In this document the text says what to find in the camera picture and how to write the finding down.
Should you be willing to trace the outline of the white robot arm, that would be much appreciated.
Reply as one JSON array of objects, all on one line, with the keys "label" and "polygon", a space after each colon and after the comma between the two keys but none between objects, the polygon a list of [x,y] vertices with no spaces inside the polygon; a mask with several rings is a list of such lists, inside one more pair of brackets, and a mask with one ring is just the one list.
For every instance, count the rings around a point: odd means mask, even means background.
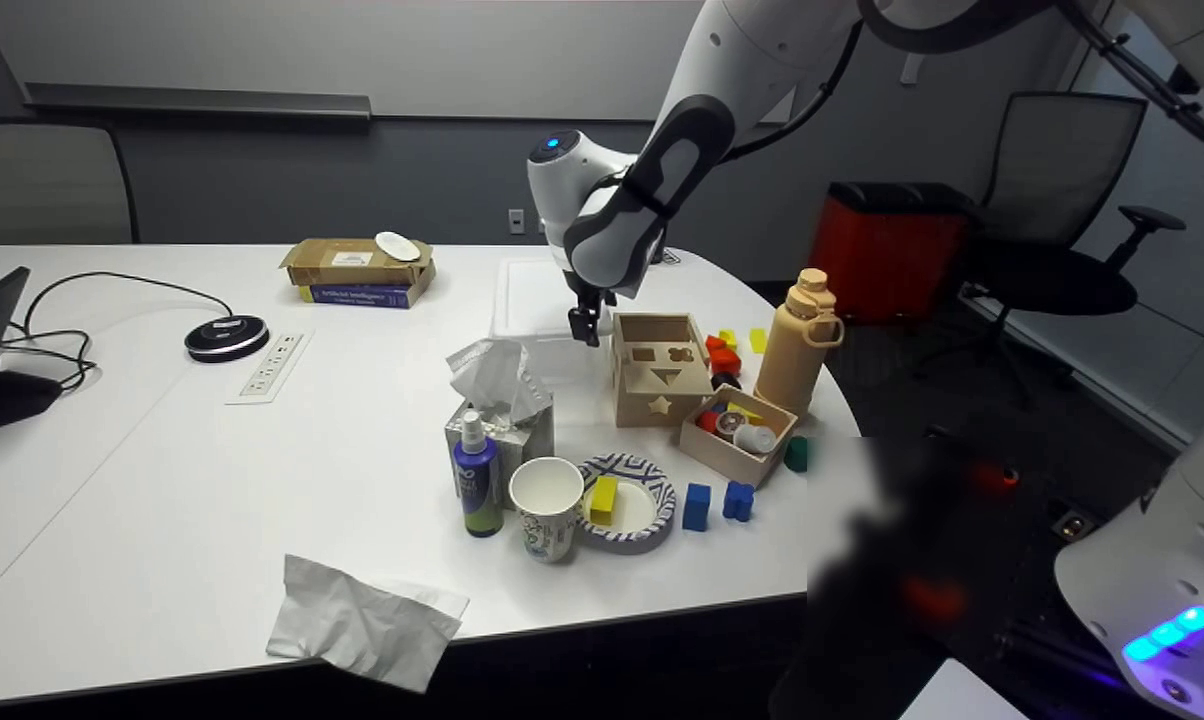
[{"label": "white robot arm", "polygon": [[1204,141],[1179,92],[1117,43],[1079,0],[705,0],[637,150],[555,133],[529,150],[529,191],[573,292],[569,333],[595,343],[600,316],[637,294],[667,218],[791,92],[831,94],[860,31],[905,51],[958,51],[1055,6],[1130,89]]}]

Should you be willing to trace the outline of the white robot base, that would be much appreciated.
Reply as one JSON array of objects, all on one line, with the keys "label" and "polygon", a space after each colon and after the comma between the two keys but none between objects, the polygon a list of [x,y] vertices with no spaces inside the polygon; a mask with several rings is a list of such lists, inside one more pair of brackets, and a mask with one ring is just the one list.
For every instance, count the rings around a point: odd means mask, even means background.
[{"label": "white robot base", "polygon": [[1204,437],[1052,577],[1138,699],[1204,720]]}]

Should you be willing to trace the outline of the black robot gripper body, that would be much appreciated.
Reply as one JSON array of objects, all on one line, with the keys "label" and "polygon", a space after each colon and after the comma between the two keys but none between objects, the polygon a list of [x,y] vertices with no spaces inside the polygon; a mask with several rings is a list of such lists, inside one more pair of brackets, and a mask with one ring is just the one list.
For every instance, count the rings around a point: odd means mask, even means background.
[{"label": "black robot gripper body", "polygon": [[573,292],[573,309],[569,309],[569,322],[573,326],[595,326],[600,316],[617,303],[612,289],[590,289],[587,280],[578,280],[574,272],[562,272],[562,284]]}]

